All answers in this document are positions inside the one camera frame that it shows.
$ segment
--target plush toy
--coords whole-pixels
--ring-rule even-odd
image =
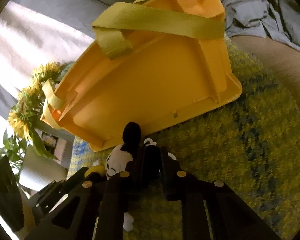
[[[122,134],[123,144],[119,144],[116,146],[109,156],[106,159],[105,166],[101,165],[101,160],[97,160],[93,163],[93,167],[87,170],[85,177],[87,177],[91,172],[98,172],[100,175],[106,175],[107,179],[111,176],[124,171],[126,165],[129,161],[133,161],[137,157],[137,153],[139,150],[139,144],[141,141],[141,128],[135,122],[129,122],[123,130]],[[152,139],[147,138],[144,141],[144,145],[147,147],[149,146],[156,146],[157,143],[154,142]],[[144,161],[144,169],[148,175],[148,180],[153,180],[157,177],[159,171],[159,164],[160,154],[149,153],[147,154],[147,148],[145,150],[145,161]],[[128,213],[124,213],[123,218],[123,228],[126,231],[131,231],[133,229],[133,217]]]
[[[106,176],[109,179],[116,173],[124,171],[129,161],[137,157],[141,141],[141,128],[135,122],[130,122],[123,130],[123,144],[116,146],[106,159]]]

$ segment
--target yellow-green carpet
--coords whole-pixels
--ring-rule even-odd
[[[227,40],[238,100],[149,135],[205,181],[221,179],[282,239],[300,228],[300,112],[287,89],[258,60]],[[69,176],[103,161],[76,138]],[[158,181],[132,203],[134,229],[124,239],[182,239],[181,204],[164,200]]]

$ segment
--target metal rivet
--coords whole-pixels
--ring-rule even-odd
[[[126,178],[126,177],[128,177],[129,175],[130,175],[130,173],[127,172],[127,171],[121,171],[121,172],[120,172],[120,177],[121,177],[121,178]]]
[[[88,188],[92,186],[92,182],[90,180],[87,180],[82,183],[82,187]]]
[[[186,173],[185,171],[178,171],[178,172],[177,172],[177,175],[178,175],[179,177],[185,177],[185,176],[187,175],[187,173]]]
[[[224,183],[223,183],[223,181],[222,180],[216,180],[215,182],[214,182],[214,185],[216,186],[216,187],[223,187],[223,185],[224,185]]]

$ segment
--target houseplant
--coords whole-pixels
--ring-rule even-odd
[[[8,137],[7,130],[5,130],[3,134],[2,141],[4,147],[0,148],[0,159],[5,155],[8,157],[17,182],[19,182],[22,162],[25,157],[28,143],[26,139],[22,139],[15,134]]]
[[[23,139],[32,141],[34,150],[42,157],[57,159],[45,149],[44,143],[35,131],[37,123],[40,122],[38,117],[42,114],[45,100],[42,85],[47,80],[50,80],[52,84],[60,81],[70,66],[71,64],[60,65],[53,62],[34,69],[30,85],[22,89],[18,95],[17,104],[9,113],[8,122],[15,133],[14,136],[19,138],[19,141]]]

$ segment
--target green leaf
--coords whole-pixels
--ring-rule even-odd
[[[20,163],[14,163],[14,162],[10,162],[10,164],[11,164],[11,167],[13,167],[13,168],[21,171],[22,164],[20,164]]]
[[[14,154],[15,154],[14,151],[12,151],[12,150],[7,150],[6,155],[7,155],[7,157],[9,158],[9,160],[11,159],[11,157],[12,157]]]
[[[23,149],[23,151],[25,152],[27,150],[27,140],[26,139],[22,139],[19,142],[19,146],[21,147],[21,149]]]
[[[20,172],[18,172],[15,176],[16,176],[16,181],[17,181],[17,183],[19,184],[19,180],[20,180]]]
[[[0,148],[0,159],[6,154],[6,149],[3,147],[3,148]]]
[[[54,155],[52,155],[50,152],[46,150],[43,141],[41,140],[39,134],[37,134],[37,132],[34,130],[34,128],[31,128],[29,130],[29,134],[32,138],[33,148],[36,151],[37,155],[59,160],[57,157],[55,157]]]
[[[63,79],[63,77],[66,75],[66,73],[68,72],[68,70],[70,69],[70,68],[72,68],[72,66],[73,66],[73,62],[72,63],[69,63],[69,64],[67,64],[67,65],[63,65],[62,66],[62,71],[60,72],[60,74],[58,75],[58,77],[56,78],[56,82],[60,82],[61,81],[61,79]]]
[[[4,131],[4,134],[3,134],[3,138],[2,138],[2,141],[3,141],[3,144],[8,140],[8,132],[7,132],[7,129]]]
[[[17,137],[16,137],[16,135],[13,135],[12,143],[13,143],[13,145],[17,145]]]
[[[21,160],[21,158],[19,157],[19,155],[17,153],[12,154],[12,156],[10,158],[11,162],[16,162],[16,161],[19,161],[19,160]]]
[[[12,150],[13,149],[13,135],[9,138],[6,138],[6,140],[3,142],[5,148],[7,150]]]

